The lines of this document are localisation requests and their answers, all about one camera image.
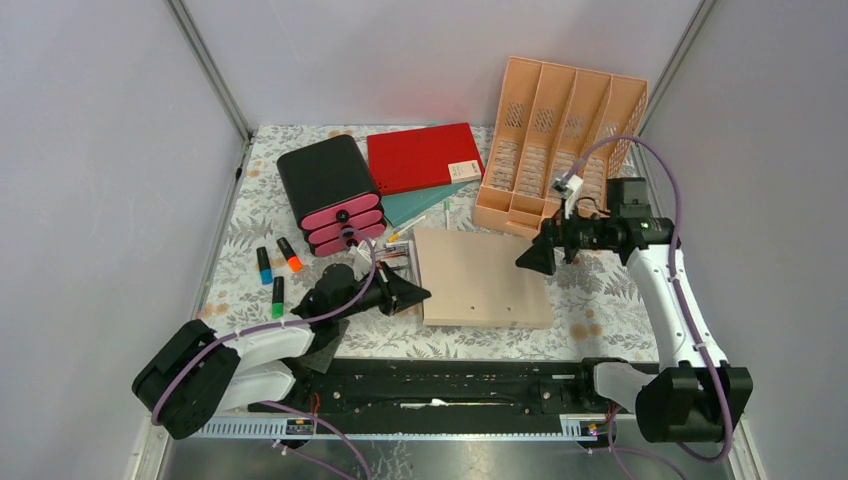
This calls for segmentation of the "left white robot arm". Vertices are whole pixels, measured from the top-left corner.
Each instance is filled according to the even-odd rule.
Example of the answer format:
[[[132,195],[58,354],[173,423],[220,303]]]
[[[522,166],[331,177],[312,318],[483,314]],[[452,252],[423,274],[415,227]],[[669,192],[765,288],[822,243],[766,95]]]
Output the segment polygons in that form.
[[[329,345],[351,315],[378,309],[391,316],[430,296],[383,261],[362,278],[332,264],[289,317],[227,334],[200,319],[185,323],[137,374],[131,391],[153,424],[175,439],[195,434],[220,412],[265,400],[296,411],[309,401],[311,387],[286,359]]]

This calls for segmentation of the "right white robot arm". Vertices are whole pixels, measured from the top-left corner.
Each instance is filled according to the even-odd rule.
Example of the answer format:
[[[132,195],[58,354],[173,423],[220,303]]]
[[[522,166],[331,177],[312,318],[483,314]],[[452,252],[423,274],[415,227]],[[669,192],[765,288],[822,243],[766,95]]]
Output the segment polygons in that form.
[[[688,284],[675,225],[654,215],[645,180],[607,185],[613,200],[608,216],[584,217],[577,211],[582,179],[556,179],[552,189],[561,206],[515,262],[551,275],[557,249],[566,262],[581,251],[610,251],[637,286],[658,348],[658,373],[643,373],[620,359],[590,358],[573,386],[575,402],[589,412],[610,401],[620,405],[635,415],[651,443],[725,442],[752,394],[751,375],[731,366],[710,334]]]

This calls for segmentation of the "red folder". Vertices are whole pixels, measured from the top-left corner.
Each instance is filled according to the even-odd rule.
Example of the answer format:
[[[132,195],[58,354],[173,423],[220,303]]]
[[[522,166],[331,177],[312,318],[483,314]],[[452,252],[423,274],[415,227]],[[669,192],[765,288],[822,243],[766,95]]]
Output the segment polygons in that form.
[[[484,165],[467,123],[367,137],[371,174],[383,195],[480,180]]]

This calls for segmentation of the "black pink drawer box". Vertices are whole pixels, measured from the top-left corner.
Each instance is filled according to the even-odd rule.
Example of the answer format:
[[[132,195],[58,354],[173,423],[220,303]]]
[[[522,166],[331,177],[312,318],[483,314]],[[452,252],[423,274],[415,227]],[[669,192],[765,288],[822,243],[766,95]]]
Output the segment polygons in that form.
[[[387,229],[382,195],[352,136],[339,135],[287,152],[276,166],[312,255],[333,255]]]

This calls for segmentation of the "beige folder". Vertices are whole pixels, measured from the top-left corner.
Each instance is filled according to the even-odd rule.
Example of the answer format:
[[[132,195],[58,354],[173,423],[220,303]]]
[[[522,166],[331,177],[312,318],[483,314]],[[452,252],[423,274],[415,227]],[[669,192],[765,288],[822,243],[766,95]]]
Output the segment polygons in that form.
[[[545,277],[515,265],[531,241],[511,235],[414,229],[423,324],[548,329],[555,317]]]

